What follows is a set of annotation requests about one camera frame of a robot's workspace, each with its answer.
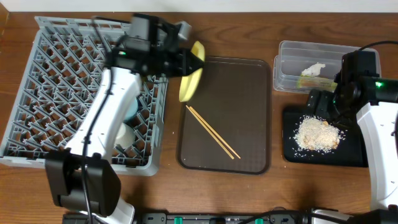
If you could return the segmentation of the white tissue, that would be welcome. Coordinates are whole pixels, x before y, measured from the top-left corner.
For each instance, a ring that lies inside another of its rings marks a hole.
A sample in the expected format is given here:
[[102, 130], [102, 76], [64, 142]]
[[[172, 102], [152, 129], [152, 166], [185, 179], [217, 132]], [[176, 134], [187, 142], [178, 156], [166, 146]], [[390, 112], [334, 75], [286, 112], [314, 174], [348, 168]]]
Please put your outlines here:
[[317, 77], [320, 75], [321, 69], [325, 68], [326, 65], [324, 63], [316, 63], [306, 68], [301, 72], [301, 75], [308, 77]]

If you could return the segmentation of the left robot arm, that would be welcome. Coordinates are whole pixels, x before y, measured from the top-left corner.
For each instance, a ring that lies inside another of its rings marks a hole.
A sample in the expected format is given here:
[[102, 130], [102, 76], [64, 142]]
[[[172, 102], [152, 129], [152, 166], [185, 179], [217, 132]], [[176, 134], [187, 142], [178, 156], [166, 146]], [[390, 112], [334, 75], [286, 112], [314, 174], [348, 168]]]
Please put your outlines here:
[[88, 215], [87, 222], [132, 223], [135, 209], [121, 197], [111, 166], [117, 133], [144, 75], [187, 77], [204, 61], [180, 43], [191, 26], [159, 17], [134, 17], [129, 32], [106, 49], [101, 86], [78, 131], [64, 151], [51, 151], [45, 171], [53, 202]]

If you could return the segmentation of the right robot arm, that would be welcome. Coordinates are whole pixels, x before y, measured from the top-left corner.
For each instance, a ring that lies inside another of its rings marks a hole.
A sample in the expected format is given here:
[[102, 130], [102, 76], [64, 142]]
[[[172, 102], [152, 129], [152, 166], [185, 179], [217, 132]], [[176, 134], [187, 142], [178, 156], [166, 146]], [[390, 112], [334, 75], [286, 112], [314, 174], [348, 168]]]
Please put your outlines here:
[[356, 120], [371, 178], [371, 209], [360, 215], [314, 209], [306, 223], [397, 223], [397, 80], [339, 81], [330, 113]]

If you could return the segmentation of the green snack wrapper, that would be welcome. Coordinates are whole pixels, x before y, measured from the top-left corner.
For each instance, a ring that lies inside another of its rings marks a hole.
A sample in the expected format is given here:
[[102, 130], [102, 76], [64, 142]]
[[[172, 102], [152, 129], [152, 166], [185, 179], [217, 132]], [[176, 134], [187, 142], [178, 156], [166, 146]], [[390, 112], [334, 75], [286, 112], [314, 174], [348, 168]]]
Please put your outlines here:
[[316, 89], [316, 90], [326, 90], [333, 92], [336, 86], [337, 84], [331, 79], [310, 77], [310, 76], [299, 77], [296, 84], [298, 90], [306, 90], [306, 91]]

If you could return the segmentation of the pile of rice waste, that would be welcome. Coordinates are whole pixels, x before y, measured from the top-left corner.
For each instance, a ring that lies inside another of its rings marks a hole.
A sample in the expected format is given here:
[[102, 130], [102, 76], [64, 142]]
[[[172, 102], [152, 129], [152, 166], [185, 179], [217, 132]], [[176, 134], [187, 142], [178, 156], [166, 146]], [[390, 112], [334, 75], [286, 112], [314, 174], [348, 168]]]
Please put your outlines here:
[[294, 135], [289, 137], [299, 151], [331, 153], [346, 139], [346, 133], [318, 116], [303, 115], [297, 122]]

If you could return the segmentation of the yellow plate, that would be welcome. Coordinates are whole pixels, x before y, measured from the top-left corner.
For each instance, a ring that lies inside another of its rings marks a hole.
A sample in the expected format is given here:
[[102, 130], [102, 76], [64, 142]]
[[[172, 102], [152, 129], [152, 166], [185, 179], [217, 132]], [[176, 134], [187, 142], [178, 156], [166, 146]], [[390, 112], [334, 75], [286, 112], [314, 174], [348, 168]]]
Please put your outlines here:
[[179, 101], [186, 102], [191, 99], [200, 82], [205, 62], [205, 48], [196, 41], [191, 48], [191, 53], [201, 60], [202, 66], [186, 77], [182, 77], [179, 90]]

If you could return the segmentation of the small white cup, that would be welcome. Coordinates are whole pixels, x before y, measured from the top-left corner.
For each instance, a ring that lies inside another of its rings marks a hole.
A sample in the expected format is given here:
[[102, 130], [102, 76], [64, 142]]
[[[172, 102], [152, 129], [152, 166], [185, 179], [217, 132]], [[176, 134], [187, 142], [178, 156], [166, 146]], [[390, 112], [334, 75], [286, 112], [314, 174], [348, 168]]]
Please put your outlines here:
[[116, 135], [114, 146], [120, 146], [123, 149], [127, 149], [133, 145], [136, 135], [134, 130], [125, 123], [122, 123], [119, 131]]

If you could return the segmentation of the light blue bowl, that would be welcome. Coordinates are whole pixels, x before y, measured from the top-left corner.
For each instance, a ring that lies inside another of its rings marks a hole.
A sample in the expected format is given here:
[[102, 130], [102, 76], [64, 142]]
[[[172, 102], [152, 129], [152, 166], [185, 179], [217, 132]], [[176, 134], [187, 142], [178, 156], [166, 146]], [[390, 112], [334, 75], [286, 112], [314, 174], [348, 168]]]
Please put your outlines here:
[[139, 107], [138, 99], [135, 98], [125, 114], [125, 117], [124, 117], [125, 123], [127, 123], [129, 120], [133, 119], [133, 117], [136, 115], [136, 113], [138, 111], [138, 107]]

